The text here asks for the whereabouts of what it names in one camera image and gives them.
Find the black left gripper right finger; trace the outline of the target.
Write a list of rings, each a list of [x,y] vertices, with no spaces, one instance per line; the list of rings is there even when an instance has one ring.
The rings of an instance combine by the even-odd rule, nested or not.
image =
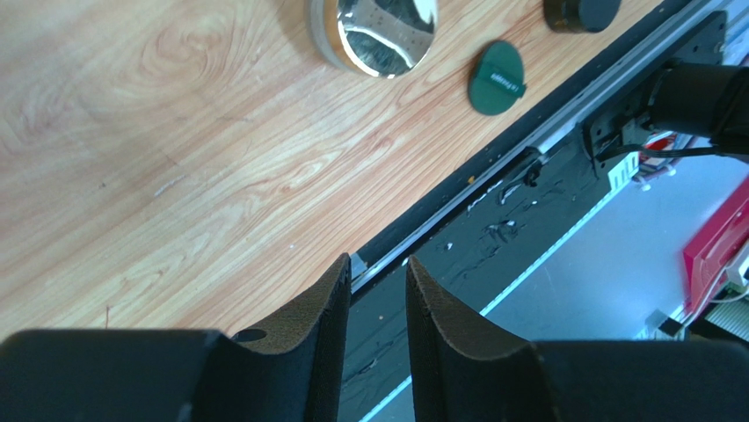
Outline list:
[[[748,350],[728,341],[541,341],[495,325],[416,259],[406,269],[418,421],[745,421]]]

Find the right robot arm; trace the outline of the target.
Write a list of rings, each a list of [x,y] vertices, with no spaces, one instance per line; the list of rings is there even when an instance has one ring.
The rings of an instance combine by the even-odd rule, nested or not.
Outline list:
[[[680,64],[653,80],[657,128],[711,148],[656,151],[748,161],[748,68]],[[443,288],[417,260],[406,270],[416,421],[748,421],[748,347],[737,342],[532,342]]]

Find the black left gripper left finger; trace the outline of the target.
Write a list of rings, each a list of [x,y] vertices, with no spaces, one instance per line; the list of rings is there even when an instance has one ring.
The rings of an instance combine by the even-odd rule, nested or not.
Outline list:
[[[351,300],[340,256],[254,325],[38,329],[1,344],[4,421],[334,421]]]

